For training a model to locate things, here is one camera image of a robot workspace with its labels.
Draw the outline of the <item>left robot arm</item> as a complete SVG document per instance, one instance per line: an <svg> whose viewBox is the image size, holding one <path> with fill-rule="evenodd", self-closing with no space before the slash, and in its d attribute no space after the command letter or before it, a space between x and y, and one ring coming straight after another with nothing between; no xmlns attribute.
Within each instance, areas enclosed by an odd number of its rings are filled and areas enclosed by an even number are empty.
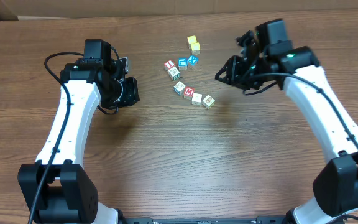
<svg viewBox="0 0 358 224"><path fill-rule="evenodd" d="M129 60L101 39L85 40L78 60L54 79L61 95L47 141L33 164L21 165L17 179L29 208L29 223L124 223L120 210L99 201L83 168L94 112L116 114L140 100L137 80L126 77Z"/></svg>

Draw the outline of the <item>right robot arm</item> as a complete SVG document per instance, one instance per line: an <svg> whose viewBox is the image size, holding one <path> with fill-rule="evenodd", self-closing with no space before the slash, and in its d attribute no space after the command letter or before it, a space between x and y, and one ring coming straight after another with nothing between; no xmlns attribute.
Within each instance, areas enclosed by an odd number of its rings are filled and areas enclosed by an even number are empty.
<svg viewBox="0 0 358 224"><path fill-rule="evenodd" d="M344 223L358 210L358 125L329 85L307 46L295 48L285 22L275 19L236 39L242 48L215 78L246 96L273 86L303 113L323 150L326 166L313 182L313 197L274 223Z"/></svg>

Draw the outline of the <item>cow picture number 2 block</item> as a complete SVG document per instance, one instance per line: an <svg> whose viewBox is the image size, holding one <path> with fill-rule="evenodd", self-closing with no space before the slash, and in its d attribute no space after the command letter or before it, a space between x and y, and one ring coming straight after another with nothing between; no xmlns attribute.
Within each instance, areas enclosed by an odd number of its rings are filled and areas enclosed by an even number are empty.
<svg viewBox="0 0 358 224"><path fill-rule="evenodd" d="M215 99L210 95L207 95L202 100L203 106L206 107L207 109L210 109L214 105L214 103L215 103Z"/></svg>

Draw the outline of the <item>red Q wooden block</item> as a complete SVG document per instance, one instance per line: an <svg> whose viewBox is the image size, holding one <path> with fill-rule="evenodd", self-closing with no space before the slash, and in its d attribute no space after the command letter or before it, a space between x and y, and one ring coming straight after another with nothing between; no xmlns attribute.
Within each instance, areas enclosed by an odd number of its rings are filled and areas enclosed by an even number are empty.
<svg viewBox="0 0 358 224"><path fill-rule="evenodd" d="M201 101L202 101L202 94L199 93L194 93L191 99L191 104L192 105L201 105Z"/></svg>

